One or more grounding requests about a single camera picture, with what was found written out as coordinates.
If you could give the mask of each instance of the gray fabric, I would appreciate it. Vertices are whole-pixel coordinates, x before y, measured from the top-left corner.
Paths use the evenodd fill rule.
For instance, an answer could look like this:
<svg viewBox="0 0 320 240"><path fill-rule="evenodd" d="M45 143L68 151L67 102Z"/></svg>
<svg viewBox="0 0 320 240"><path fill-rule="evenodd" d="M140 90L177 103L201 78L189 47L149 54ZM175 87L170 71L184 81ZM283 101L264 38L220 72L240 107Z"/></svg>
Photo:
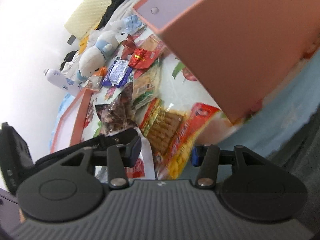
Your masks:
<svg viewBox="0 0 320 240"><path fill-rule="evenodd" d="M299 178L308 189L298 220L313 232L320 230L320 108L278 152L268 158Z"/></svg>

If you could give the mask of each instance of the white plush toy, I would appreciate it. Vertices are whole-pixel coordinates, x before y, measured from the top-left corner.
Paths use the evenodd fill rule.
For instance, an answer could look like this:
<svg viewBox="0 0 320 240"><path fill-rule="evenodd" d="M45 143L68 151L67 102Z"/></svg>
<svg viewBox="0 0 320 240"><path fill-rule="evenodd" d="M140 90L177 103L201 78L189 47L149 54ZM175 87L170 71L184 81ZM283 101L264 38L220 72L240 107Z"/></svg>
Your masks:
<svg viewBox="0 0 320 240"><path fill-rule="evenodd" d="M97 39L91 48L88 48L79 61L79 72L77 78L85 81L99 68L103 67L106 60L111 57L121 41L118 41L113 31L105 31Z"/></svg>

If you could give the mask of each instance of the snack package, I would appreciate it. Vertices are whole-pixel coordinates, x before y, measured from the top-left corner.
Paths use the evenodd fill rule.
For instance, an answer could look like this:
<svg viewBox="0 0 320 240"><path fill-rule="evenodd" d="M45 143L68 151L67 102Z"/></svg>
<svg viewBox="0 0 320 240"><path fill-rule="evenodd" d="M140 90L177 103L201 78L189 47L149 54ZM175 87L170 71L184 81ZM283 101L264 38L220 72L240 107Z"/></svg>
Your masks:
<svg viewBox="0 0 320 240"><path fill-rule="evenodd" d="M193 105L190 117L181 124L172 139L157 171L158 179L177 179L180 176L196 138L219 111L218 108L202 103Z"/></svg>
<svg viewBox="0 0 320 240"><path fill-rule="evenodd" d="M115 132L120 132L129 127L136 127L136 123L132 121L133 112L131 109L133 84L125 85L124 90L110 104L103 106L103 110L99 114L101 117L100 133L108 136Z"/></svg>
<svg viewBox="0 0 320 240"><path fill-rule="evenodd" d="M99 92L102 87L103 78L107 74L107 68L102 67L97 70L93 75L88 79L87 88L93 92Z"/></svg>
<svg viewBox="0 0 320 240"><path fill-rule="evenodd" d="M140 126L143 135L150 142L156 171L163 163L171 141L184 118L184 113L165 110L161 103L159 99L150 103Z"/></svg>
<svg viewBox="0 0 320 240"><path fill-rule="evenodd" d="M103 79L102 86L123 87L132 72L132 68L128 66L128 61L119 57L113 62L108 69L106 77Z"/></svg>
<svg viewBox="0 0 320 240"><path fill-rule="evenodd" d="M125 173L129 179L155 179L152 152L149 141L142 135L139 128L135 128L141 137L141 152L134 167L125 167ZM108 168L102 166L96 176L102 183L108 182Z"/></svg>
<svg viewBox="0 0 320 240"><path fill-rule="evenodd" d="M150 35L135 49L129 61L129 66L137 69L134 77L137 78L142 75L152 65L152 63L161 56L165 49L163 41L161 41L155 34Z"/></svg>
<svg viewBox="0 0 320 240"><path fill-rule="evenodd" d="M143 27L143 23L137 15L131 15L118 21L110 23L111 30L114 32L126 32L134 34Z"/></svg>
<svg viewBox="0 0 320 240"><path fill-rule="evenodd" d="M133 79L132 107L139 109L159 94L160 59L158 58L147 72Z"/></svg>

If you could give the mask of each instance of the circular button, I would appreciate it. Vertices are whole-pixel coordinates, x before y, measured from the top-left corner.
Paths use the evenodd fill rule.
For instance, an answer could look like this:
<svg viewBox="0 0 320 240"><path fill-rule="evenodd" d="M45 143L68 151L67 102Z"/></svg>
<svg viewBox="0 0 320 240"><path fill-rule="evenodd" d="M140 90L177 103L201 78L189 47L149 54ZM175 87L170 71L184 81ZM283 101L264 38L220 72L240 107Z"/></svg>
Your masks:
<svg viewBox="0 0 320 240"><path fill-rule="evenodd" d="M159 12L159 8L158 7L151 8L151 13L152 14L157 14L158 12Z"/></svg>
<svg viewBox="0 0 320 240"><path fill-rule="evenodd" d="M77 191L76 184L66 179L53 179L40 186L40 195L49 200L63 200Z"/></svg>

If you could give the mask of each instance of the pink box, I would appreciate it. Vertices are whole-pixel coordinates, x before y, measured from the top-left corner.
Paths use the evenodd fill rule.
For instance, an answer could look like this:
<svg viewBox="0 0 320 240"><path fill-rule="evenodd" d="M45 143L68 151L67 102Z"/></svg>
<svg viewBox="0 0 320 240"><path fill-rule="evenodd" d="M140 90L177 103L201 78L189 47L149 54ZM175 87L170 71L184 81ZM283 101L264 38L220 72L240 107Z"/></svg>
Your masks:
<svg viewBox="0 0 320 240"><path fill-rule="evenodd" d="M232 121L317 39L320 0L141 0L134 6Z"/></svg>

